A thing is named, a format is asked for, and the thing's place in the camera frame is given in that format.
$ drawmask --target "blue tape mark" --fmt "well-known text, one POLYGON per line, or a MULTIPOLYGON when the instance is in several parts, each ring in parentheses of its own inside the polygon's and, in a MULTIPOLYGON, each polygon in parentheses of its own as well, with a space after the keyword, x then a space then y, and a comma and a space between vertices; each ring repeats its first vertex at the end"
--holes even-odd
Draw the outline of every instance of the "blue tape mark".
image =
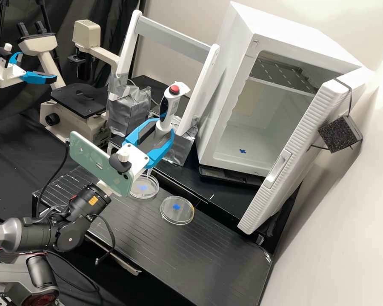
POLYGON ((146 185, 138 185, 137 186, 141 191, 145 191, 148 189, 148 187, 146 185))

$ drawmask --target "petri dish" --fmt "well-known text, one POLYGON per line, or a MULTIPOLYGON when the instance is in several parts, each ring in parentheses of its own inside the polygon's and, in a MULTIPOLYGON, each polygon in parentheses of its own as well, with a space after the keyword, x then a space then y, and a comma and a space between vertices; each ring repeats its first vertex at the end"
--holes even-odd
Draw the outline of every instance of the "petri dish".
POLYGON ((154 176, 142 173, 132 184, 131 196, 137 199, 150 199, 159 192, 159 183, 154 176))
POLYGON ((160 205, 162 217, 175 225, 190 223, 194 217, 194 207, 185 198, 172 195, 163 200, 160 205))

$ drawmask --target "green phone case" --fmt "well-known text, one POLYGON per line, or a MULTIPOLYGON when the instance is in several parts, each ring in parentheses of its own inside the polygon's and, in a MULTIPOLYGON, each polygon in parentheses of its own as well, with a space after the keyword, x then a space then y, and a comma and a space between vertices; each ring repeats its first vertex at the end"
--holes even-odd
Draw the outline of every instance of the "green phone case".
POLYGON ((109 164, 109 155, 77 132, 69 136, 69 155, 73 160, 107 184, 118 196, 128 196, 133 176, 122 175, 109 164))

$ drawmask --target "black table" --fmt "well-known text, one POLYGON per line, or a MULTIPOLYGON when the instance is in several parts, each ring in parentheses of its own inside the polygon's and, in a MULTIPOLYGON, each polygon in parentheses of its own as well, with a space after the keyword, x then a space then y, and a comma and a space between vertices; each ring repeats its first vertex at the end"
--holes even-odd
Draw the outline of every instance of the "black table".
MULTIPOLYGON (((167 88, 166 84, 147 76, 136 77, 133 81, 140 88, 150 86, 152 98, 156 102, 162 99, 164 90, 167 88)), ((181 117, 183 115, 188 101, 187 97, 181 97, 179 108, 176 112, 177 116, 181 117)), ((158 106, 151 103, 152 115, 158 114, 158 112, 158 106)), ((121 147, 122 142, 123 138, 120 136, 114 136, 110 140, 110 144, 115 148, 121 147)), ((163 184, 168 191, 179 193, 181 189, 186 190, 195 196, 196 201, 202 201, 199 205, 200 211, 237 233, 245 235, 237 228, 237 224, 243 217, 259 187, 203 178, 199 175, 199 165, 197 150, 194 144, 183 167, 162 160, 155 166, 155 170, 159 183, 163 184)), ((294 205, 296 194, 297 191, 285 202, 278 214, 268 219, 249 237, 252 241, 263 241, 261 246, 271 254, 274 253, 277 246, 289 213, 294 205)))
MULTIPOLYGON (((43 204, 68 204, 88 183, 97 181, 78 167, 48 186, 43 204)), ((33 201, 38 194, 33 194, 33 201)), ((162 200, 169 195, 161 188, 154 199, 147 201, 111 196, 112 202, 102 216, 116 237, 115 255, 150 273, 195 305, 257 306, 271 268, 269 253, 201 212, 200 202, 195 203, 191 223, 180 227, 170 224, 159 211, 162 200)), ((103 245, 111 244, 101 220, 92 223, 89 234, 103 245)))

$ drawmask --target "black curtain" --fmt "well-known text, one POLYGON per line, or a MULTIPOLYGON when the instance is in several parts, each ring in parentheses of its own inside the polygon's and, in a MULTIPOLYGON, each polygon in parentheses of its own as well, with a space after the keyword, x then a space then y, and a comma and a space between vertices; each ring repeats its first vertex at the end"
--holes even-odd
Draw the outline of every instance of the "black curtain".
MULTIPOLYGON (((53 32, 57 33, 57 52, 66 84, 82 82, 76 78, 76 67, 67 56, 75 53, 72 42, 74 21, 90 19, 101 26, 101 46, 118 54, 125 38, 133 10, 138 0, 47 0, 46 9, 53 32)), ((34 22, 43 22, 40 7, 35 0, 10 0, 6 8, 0 45, 11 43, 12 52, 19 51, 17 41, 20 34, 17 23, 24 22, 29 33, 35 34, 34 22)), ((42 71, 37 57, 24 56, 21 67, 25 70, 42 71)), ((95 61, 93 80, 96 87, 103 86, 108 78, 110 66, 95 61)), ((0 119, 7 118, 30 108, 39 108, 40 103, 50 99, 48 85, 20 83, 0 89, 0 119)))

